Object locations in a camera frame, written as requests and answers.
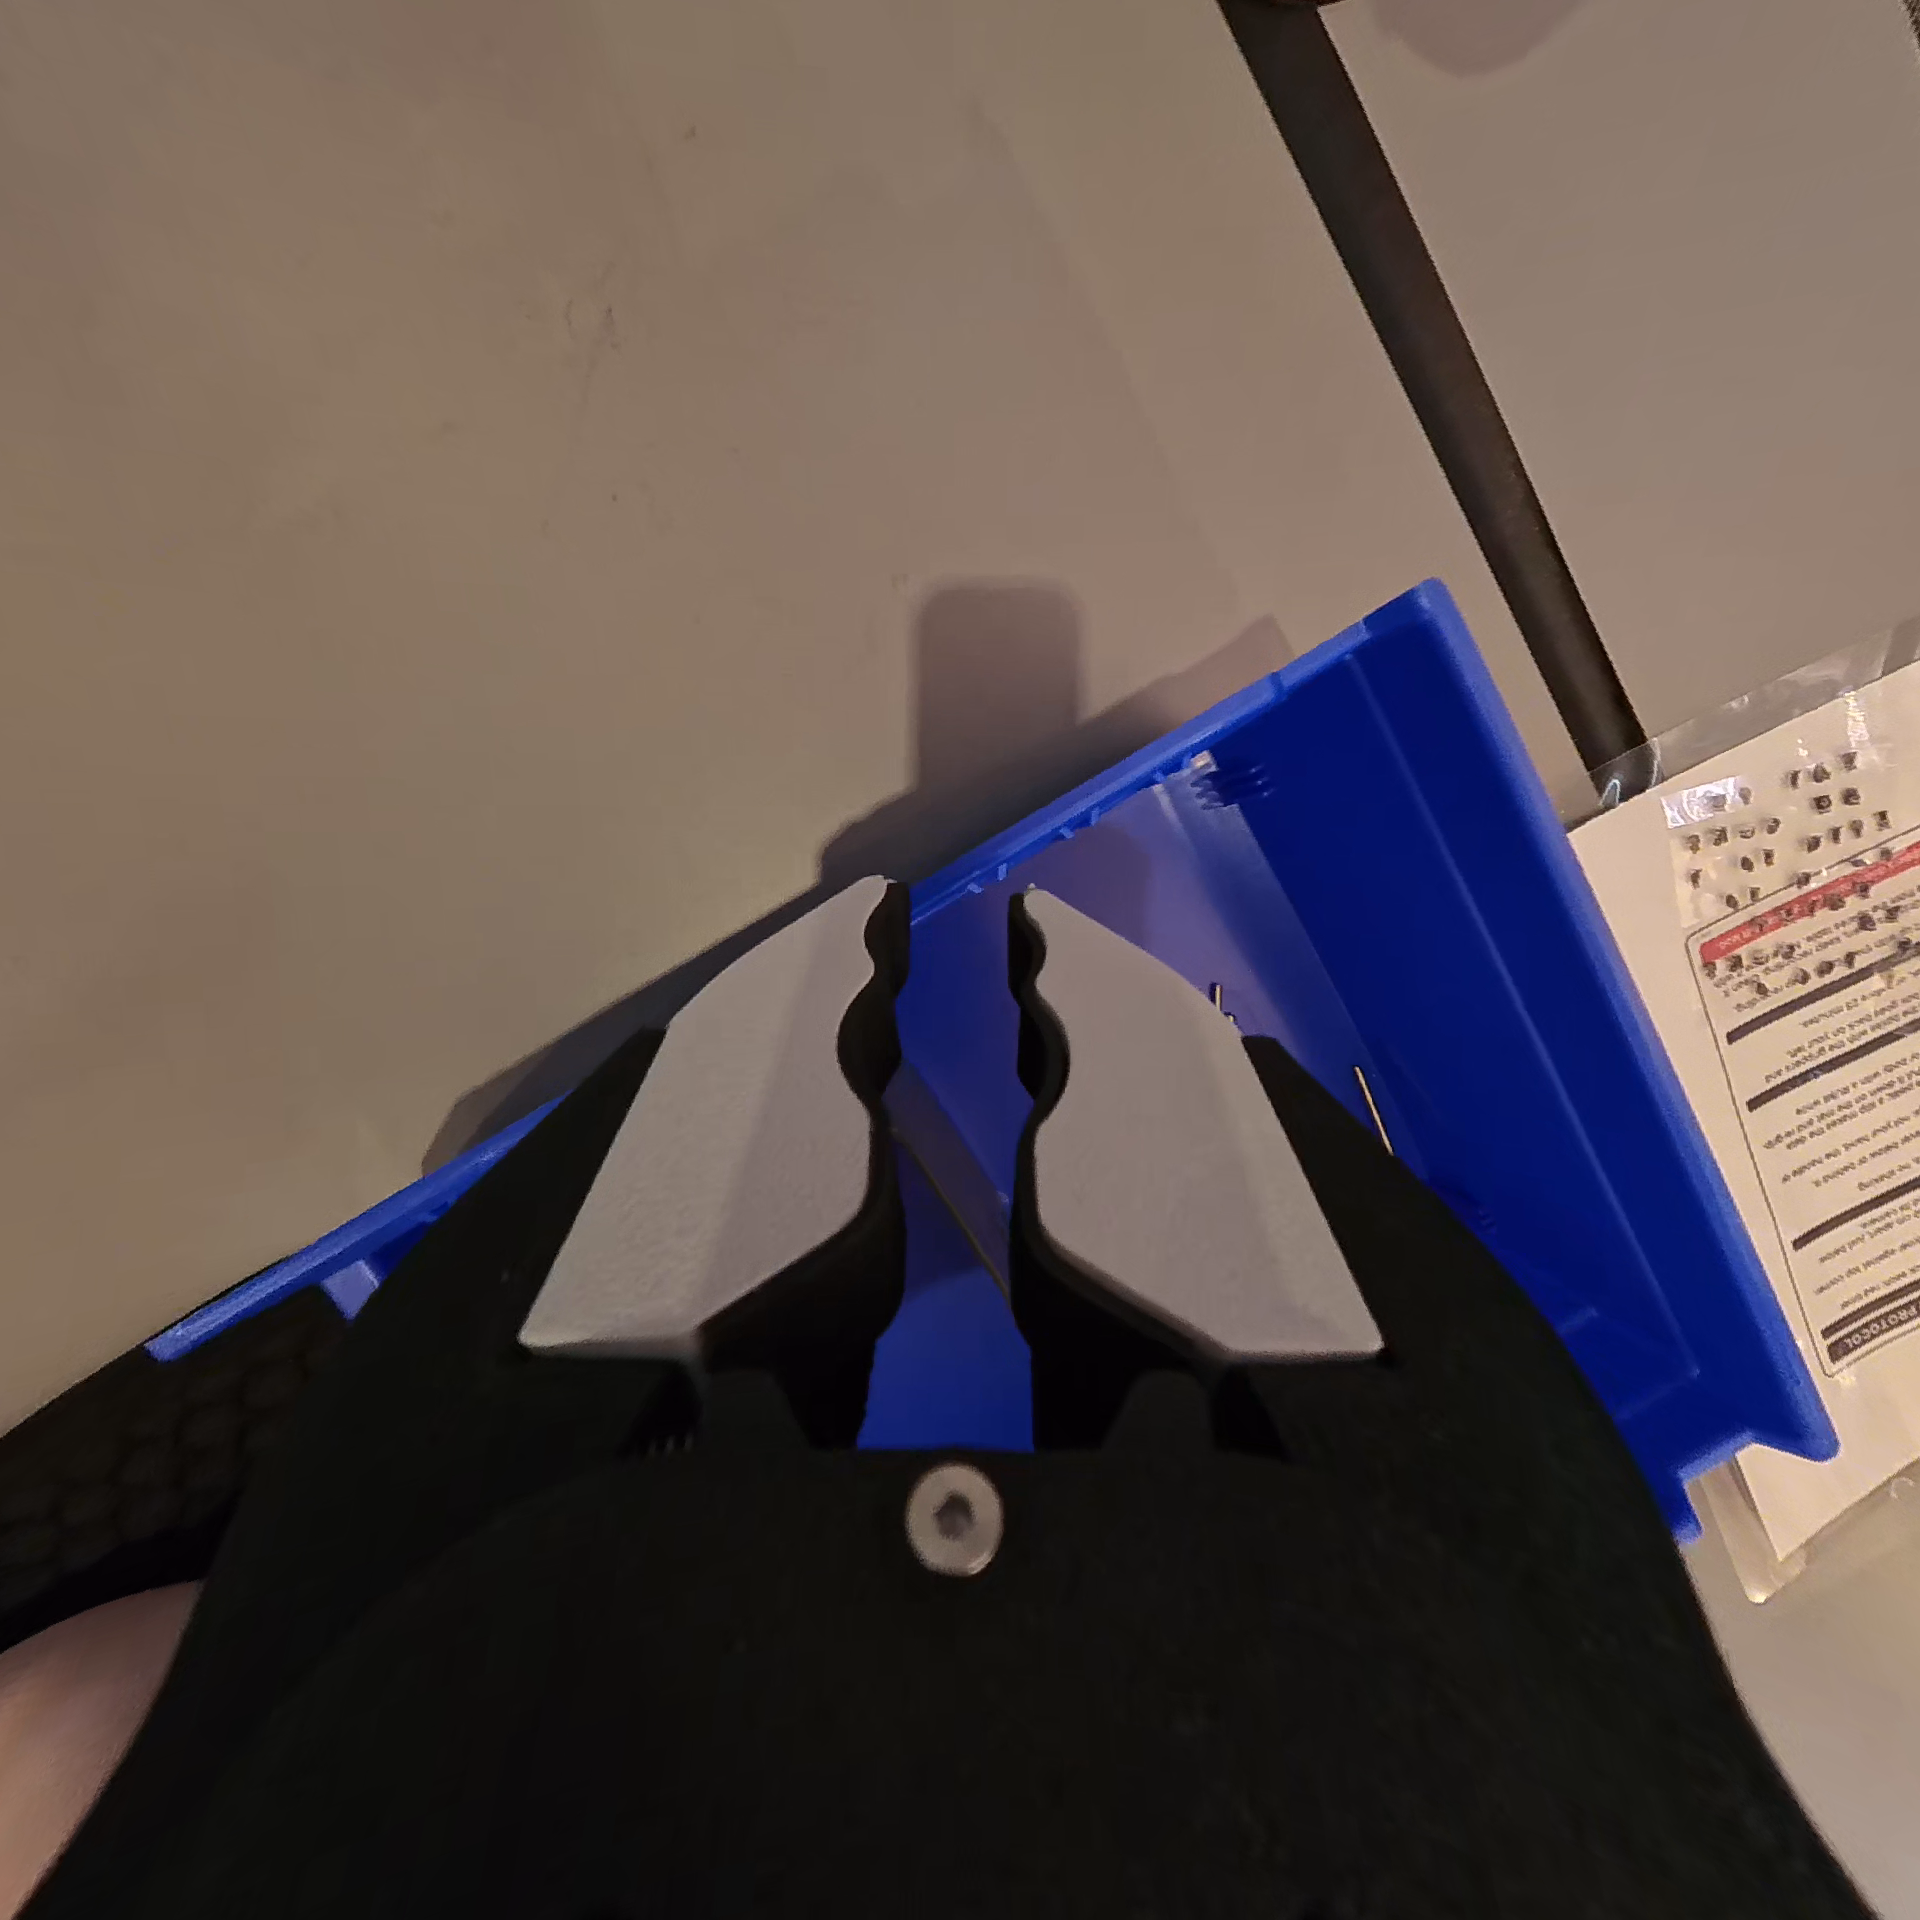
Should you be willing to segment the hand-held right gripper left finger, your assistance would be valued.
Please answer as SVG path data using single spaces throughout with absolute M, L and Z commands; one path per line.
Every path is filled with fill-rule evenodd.
M 885 1096 L 907 965 L 905 886 L 862 878 L 713 974 L 665 1025 L 518 1345 L 766 1374 L 813 1446 L 849 1449 L 905 1296 Z

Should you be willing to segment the laminated instruction sheet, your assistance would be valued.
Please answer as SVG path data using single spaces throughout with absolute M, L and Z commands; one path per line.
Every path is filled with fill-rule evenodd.
M 1571 844 L 1837 1437 L 1707 1477 L 1769 1599 L 1916 1497 L 1916 617 L 1620 756 Z

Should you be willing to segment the black desk divider strip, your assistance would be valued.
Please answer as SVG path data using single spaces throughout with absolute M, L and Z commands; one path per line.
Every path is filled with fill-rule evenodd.
M 1215 8 L 1581 763 L 1639 761 L 1647 728 L 1325 24 L 1328 4 Z

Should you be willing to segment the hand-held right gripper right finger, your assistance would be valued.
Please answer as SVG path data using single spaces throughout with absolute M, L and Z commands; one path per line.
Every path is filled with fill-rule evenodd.
M 1102 1449 L 1136 1387 L 1377 1360 L 1381 1326 L 1241 1031 L 1149 951 L 1030 886 L 1007 907 L 1009 1299 L 1041 1452 Z

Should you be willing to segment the blue plastic bin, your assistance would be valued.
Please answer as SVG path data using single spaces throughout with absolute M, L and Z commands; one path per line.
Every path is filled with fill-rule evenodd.
M 728 963 L 862 878 L 896 880 L 867 868 Z M 232 1511 L 204 1574 L 212 1621 L 295 1599 L 344 1621 L 431 1568 L 531 1571 L 616 1534 L 623 1568 L 717 1571 L 728 1527 L 752 1542 L 764 1521 L 772 1551 L 809 1571 L 854 1551 L 885 1588 L 983 1573 L 1032 1596 L 1047 1571 L 1132 1574 L 1191 1550 L 1206 1574 L 1340 1545 L 1383 1571 L 1383 1548 L 1409 1545 L 1413 1574 L 1473 1568 L 1553 1607 L 1669 1588 L 1663 1536 L 1697 1536 L 1689 1486 L 1743 1446 L 1835 1452 L 1445 588 L 896 883 L 902 1303 L 854 1444 L 813 1446 L 766 1374 L 520 1349 L 671 1016 L 641 1024 L 422 1181 L 427 1199 L 291 1261 L 300 1280 L 369 1267 L 374 1289 Z M 1005 937 L 1028 886 L 1204 999 L 1222 983 L 1377 1360 L 1263 1366 L 1214 1414 L 1151 1376 L 1103 1446 L 1035 1446 L 1009 1299 L 1028 1093 Z

